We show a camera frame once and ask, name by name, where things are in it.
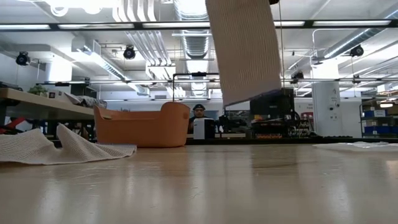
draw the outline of table surface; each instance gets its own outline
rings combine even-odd
[[[0,199],[0,223],[396,223],[398,154],[187,146],[0,164]]]
[[[20,101],[17,106],[7,107],[6,115],[11,117],[27,119],[94,119],[94,111],[91,108],[76,106],[72,103],[10,88],[0,88],[0,102],[5,99]]]

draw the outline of man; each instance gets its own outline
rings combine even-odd
[[[193,132],[193,121],[196,118],[207,118],[205,116],[205,110],[206,110],[206,108],[203,105],[201,105],[201,104],[195,105],[193,107],[193,117],[191,117],[189,119],[189,125],[188,125],[188,132],[189,133]]]

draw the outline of cap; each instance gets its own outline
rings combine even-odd
[[[196,110],[196,109],[198,109],[198,108],[202,108],[203,110],[206,110],[206,108],[205,108],[203,105],[201,105],[201,104],[195,105],[195,106],[193,107],[193,110]]]

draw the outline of gray cloth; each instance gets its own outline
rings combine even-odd
[[[133,155],[136,146],[109,146],[94,144],[64,125],[57,129],[63,148],[57,149],[39,129],[15,136],[0,136],[0,162],[23,164],[76,164],[82,162],[119,159]]]
[[[269,1],[206,0],[224,106],[280,90],[280,57]]]

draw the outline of white towel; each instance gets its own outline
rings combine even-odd
[[[63,148],[57,149],[39,129],[15,136],[0,136],[0,162],[24,164],[75,164],[82,162],[119,159],[135,153],[136,146],[109,146],[94,144],[64,125],[57,128]]]
[[[280,90],[280,57],[268,0],[206,0],[224,106]]]

